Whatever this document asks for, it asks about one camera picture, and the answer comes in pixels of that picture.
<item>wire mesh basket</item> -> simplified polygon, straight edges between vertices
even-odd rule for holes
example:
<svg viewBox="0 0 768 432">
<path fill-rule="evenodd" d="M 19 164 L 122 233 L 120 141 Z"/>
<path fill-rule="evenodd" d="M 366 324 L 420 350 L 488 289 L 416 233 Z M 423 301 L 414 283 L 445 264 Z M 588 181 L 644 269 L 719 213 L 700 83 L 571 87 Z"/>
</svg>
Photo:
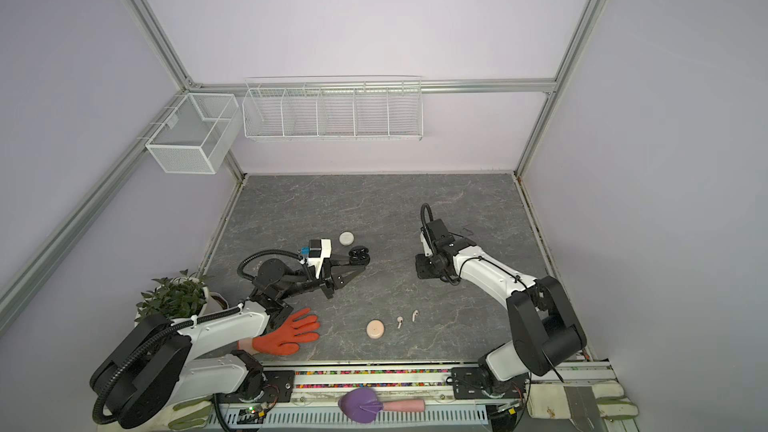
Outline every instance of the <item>wire mesh basket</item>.
<svg viewBox="0 0 768 432">
<path fill-rule="evenodd" d="M 168 173 L 215 174 L 242 124 L 232 94 L 187 93 L 147 141 Z"/>
<path fill-rule="evenodd" d="M 253 140 L 421 139 L 418 81 L 259 84 L 243 100 Z"/>
</svg>

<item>pink handle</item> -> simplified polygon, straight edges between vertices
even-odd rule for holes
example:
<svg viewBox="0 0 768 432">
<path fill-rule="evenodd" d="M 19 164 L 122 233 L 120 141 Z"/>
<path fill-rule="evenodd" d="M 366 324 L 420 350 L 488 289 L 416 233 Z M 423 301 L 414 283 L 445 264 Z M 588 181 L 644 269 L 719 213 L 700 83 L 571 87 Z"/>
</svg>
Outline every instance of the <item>pink handle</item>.
<svg viewBox="0 0 768 432">
<path fill-rule="evenodd" d="M 384 402 L 382 405 L 384 406 L 384 410 L 389 410 L 390 412 L 423 412 L 424 411 L 424 400 L 422 399 Z"/>
</svg>

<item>orange glove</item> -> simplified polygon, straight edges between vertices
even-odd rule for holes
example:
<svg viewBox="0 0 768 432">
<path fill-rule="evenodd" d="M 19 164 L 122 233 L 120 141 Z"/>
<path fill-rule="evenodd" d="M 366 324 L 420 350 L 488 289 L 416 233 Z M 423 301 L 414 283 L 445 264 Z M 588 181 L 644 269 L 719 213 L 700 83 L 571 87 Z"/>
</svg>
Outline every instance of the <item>orange glove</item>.
<svg viewBox="0 0 768 432">
<path fill-rule="evenodd" d="M 320 328 L 320 322 L 316 315 L 303 315 L 309 313 L 308 308 L 303 308 L 288 317 L 276 331 L 253 339 L 245 338 L 237 342 L 237 348 L 250 353 L 264 352 L 272 355 L 291 355 L 299 351 L 300 342 L 313 342 L 320 338 L 320 334 L 312 332 Z"/>
</svg>

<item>round white object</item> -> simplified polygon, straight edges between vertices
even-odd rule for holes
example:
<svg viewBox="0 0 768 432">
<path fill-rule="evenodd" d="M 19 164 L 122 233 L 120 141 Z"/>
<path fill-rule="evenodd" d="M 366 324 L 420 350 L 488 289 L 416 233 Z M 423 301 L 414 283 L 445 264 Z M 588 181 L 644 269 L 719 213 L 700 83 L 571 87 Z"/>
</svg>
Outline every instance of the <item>round white object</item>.
<svg viewBox="0 0 768 432">
<path fill-rule="evenodd" d="M 384 335 L 384 324 L 381 321 L 370 321 L 366 332 L 370 338 L 380 338 Z"/>
<path fill-rule="evenodd" d="M 351 232 L 342 232 L 339 236 L 339 242 L 341 245 L 352 245 L 352 242 L 355 241 L 355 235 Z"/>
</svg>

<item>white disc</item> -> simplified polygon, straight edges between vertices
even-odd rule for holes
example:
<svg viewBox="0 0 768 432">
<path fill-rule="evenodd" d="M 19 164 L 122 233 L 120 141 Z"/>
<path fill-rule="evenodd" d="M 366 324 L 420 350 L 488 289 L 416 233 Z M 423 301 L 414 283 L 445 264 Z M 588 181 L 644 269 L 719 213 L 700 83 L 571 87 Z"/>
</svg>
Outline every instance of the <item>white disc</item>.
<svg viewBox="0 0 768 432">
<path fill-rule="evenodd" d="M 341 245 L 352 245 L 352 242 L 355 241 L 355 235 L 353 235 L 351 232 L 342 232 L 339 236 L 339 242 Z"/>
</svg>

